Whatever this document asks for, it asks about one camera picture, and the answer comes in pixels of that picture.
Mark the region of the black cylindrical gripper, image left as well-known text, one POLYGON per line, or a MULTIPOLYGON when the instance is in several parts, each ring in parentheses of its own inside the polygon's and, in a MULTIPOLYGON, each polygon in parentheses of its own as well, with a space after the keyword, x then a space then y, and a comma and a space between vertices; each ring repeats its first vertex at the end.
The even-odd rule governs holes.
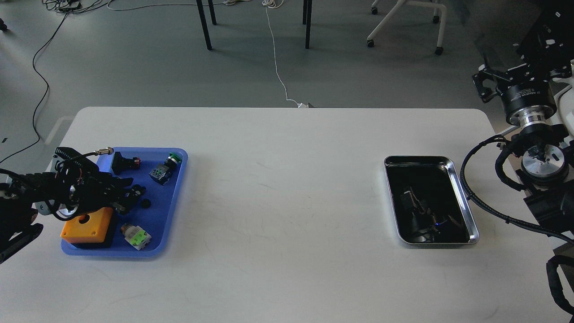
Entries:
MULTIPOLYGON (((113 192, 124 190, 133 184, 134 179, 119 178, 109 172, 102 172, 97 165, 57 165, 56 182, 61 184, 64 192, 59 195, 59 214, 81 214, 108 206, 113 200, 113 192)), ((134 196, 131 186, 112 207, 119 214, 128 214, 135 207, 141 196, 134 196)))

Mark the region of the white robot base right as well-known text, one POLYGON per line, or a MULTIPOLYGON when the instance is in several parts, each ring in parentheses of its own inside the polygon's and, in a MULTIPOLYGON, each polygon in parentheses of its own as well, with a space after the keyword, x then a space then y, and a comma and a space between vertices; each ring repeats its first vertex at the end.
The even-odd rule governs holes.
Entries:
POLYGON ((549 119, 544 119, 541 113, 531 112, 525 115, 522 120, 524 124, 522 126, 510 125, 505 130, 500 131, 500 135, 507 136, 509 134, 515 134, 519 130, 526 129, 528 126, 537 124, 547 124, 547 125, 563 125, 565 126, 568 135, 565 137, 565 141, 568 144, 573 139, 573 108, 574 108, 574 93, 573 93, 573 78, 568 79, 553 79, 556 83, 564 83, 566 86, 553 93, 554 100, 557 105, 557 112, 554 116, 549 119))

